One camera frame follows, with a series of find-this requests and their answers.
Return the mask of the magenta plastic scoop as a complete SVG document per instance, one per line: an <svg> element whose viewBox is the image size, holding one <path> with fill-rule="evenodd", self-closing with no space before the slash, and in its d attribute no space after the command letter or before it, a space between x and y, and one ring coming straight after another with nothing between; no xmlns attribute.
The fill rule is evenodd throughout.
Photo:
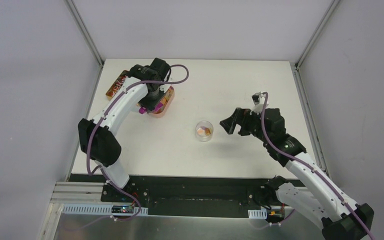
<svg viewBox="0 0 384 240"><path fill-rule="evenodd" d="M157 114L160 109L164 106L161 102L156 104L153 103L139 103L140 108L138 112L140 114Z"/></svg>

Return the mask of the clear plastic jar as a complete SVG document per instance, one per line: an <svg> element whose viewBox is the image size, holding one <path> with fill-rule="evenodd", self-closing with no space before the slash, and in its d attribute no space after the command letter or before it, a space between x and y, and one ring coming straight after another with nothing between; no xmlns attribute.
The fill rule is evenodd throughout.
<svg viewBox="0 0 384 240"><path fill-rule="evenodd" d="M212 139L214 127L211 122L207 120L199 121L195 126L195 137L200 142L208 142Z"/></svg>

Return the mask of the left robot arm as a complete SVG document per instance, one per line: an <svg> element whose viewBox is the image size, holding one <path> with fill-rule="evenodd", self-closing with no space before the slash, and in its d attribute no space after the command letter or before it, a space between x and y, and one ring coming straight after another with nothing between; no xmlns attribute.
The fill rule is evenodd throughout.
<svg viewBox="0 0 384 240"><path fill-rule="evenodd" d="M81 151L116 185L113 195L120 202L129 201L133 189L127 185L130 177L122 165L117 132L129 113L156 113L163 108L167 91L161 86L170 74L170 65L160 58L150 65L134 65L122 73L123 83L105 108L92 119L83 118L78 123Z"/></svg>

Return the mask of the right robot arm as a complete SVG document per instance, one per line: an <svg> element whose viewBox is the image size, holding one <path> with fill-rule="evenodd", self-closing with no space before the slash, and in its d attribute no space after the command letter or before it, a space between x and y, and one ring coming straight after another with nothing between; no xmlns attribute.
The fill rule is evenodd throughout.
<svg viewBox="0 0 384 240"><path fill-rule="evenodd" d="M240 136L253 136L263 142L269 155L304 184L302 193L282 176L265 184L264 200L292 207L316 225L326 240L374 239L371 227L374 210L359 204L327 177L307 153L306 148L286 132L285 119L278 108L257 113L249 108L236 108L219 123L227 134L240 126Z"/></svg>

